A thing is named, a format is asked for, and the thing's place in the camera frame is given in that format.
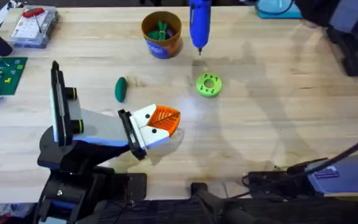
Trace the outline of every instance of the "black clamp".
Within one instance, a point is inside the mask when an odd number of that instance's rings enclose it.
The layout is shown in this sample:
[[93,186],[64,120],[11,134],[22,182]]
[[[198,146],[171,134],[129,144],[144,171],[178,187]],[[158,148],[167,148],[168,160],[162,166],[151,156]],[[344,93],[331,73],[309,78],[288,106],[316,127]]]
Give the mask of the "black clamp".
[[147,155],[147,152],[140,147],[140,142],[129,119],[131,113],[129,111],[126,112],[125,110],[119,110],[118,115],[122,120],[126,136],[128,137],[128,144],[131,153],[136,156],[138,160],[144,159]]

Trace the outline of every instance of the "clear plastic container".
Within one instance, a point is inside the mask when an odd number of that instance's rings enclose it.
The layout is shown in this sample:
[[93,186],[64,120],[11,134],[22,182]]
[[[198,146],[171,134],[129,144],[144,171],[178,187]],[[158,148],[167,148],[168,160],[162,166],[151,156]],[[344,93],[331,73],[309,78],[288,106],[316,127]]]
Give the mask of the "clear plastic container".
[[24,6],[24,11],[37,7],[43,8],[44,12],[30,18],[21,16],[7,40],[10,44],[15,47],[46,48],[59,15],[53,6]]

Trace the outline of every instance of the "blue label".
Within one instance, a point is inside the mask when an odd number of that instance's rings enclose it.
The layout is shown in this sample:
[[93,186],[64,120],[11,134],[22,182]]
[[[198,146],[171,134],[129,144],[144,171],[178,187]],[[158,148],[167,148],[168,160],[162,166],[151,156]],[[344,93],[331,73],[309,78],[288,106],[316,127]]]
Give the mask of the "blue label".
[[151,41],[147,40],[147,45],[148,45],[148,49],[149,51],[157,58],[168,58],[169,57],[169,52],[159,46],[158,44],[152,43]]

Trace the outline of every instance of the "red object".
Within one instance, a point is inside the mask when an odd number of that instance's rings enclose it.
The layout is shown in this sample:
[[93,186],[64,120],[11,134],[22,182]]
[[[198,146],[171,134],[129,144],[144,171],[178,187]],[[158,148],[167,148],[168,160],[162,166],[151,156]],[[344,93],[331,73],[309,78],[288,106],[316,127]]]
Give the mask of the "red object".
[[32,16],[37,16],[39,14],[42,14],[44,12],[44,9],[41,7],[29,9],[28,11],[25,11],[22,13],[22,16],[25,18],[30,18]]

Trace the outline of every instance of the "blue glue gun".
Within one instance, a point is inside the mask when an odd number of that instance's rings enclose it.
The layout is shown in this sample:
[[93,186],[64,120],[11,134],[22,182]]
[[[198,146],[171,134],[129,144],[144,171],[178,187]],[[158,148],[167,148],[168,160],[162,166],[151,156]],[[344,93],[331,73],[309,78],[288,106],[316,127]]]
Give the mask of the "blue glue gun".
[[208,43],[211,5],[212,0],[190,0],[190,35],[199,55]]

